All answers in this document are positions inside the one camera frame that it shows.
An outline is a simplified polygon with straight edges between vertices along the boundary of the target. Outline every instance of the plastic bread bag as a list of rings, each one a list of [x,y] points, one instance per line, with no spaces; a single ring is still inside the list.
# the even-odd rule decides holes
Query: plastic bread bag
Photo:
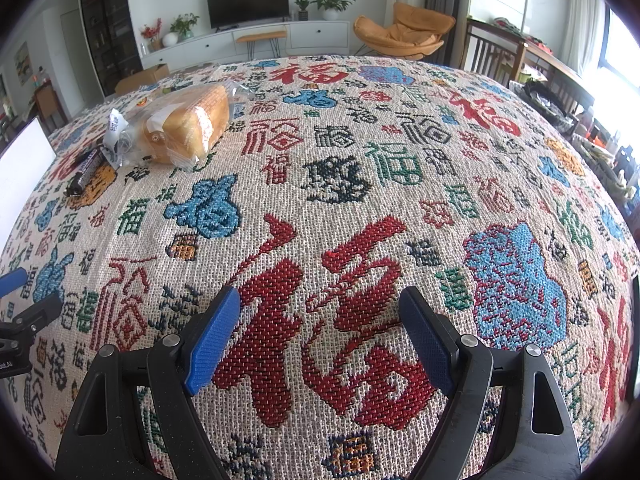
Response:
[[[235,104],[251,97],[247,88],[224,80],[161,95],[126,117],[114,109],[104,156],[114,168],[155,161],[190,171],[222,136]]]

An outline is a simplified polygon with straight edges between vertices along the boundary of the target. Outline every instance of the bed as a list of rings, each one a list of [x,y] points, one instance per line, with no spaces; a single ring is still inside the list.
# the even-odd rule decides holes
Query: bed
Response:
[[[460,333],[539,345],[580,459],[623,416],[638,250],[597,178],[554,129],[491,79],[423,62],[309,56],[204,68],[160,87],[232,78],[255,99],[191,172],[98,170],[66,198],[75,156],[156,86],[52,136],[58,159],[24,207],[0,272],[27,284],[11,320],[51,292],[64,305],[4,381],[25,436],[52,464],[97,350],[179,332],[222,285],[241,320],[193,400],[232,478],[401,479],[445,399],[398,319],[416,285]],[[156,469],[171,476],[151,394]],[[466,474],[478,471],[492,388]]]

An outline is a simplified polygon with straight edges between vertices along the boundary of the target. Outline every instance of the bread loaf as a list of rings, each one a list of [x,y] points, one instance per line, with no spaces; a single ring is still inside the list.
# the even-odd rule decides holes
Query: bread loaf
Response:
[[[207,155],[228,120],[228,99],[222,85],[190,86],[162,96],[142,110],[136,117],[136,142],[156,162],[188,165]]]

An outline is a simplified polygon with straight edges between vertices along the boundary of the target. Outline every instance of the white vase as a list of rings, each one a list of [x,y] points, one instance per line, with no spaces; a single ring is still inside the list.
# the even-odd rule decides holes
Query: white vase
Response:
[[[176,43],[178,43],[178,35],[175,32],[169,32],[162,38],[162,44],[164,46],[174,46]]]
[[[334,22],[340,17],[340,11],[338,9],[325,9],[322,12],[322,17],[328,22]]]

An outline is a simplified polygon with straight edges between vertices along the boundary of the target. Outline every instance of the cardboard box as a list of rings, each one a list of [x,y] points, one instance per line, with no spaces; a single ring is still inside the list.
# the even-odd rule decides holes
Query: cardboard box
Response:
[[[116,94],[124,95],[133,92],[143,85],[157,83],[168,75],[169,66],[166,63],[151,66],[142,72],[136,72],[134,75],[121,79],[116,85]]]

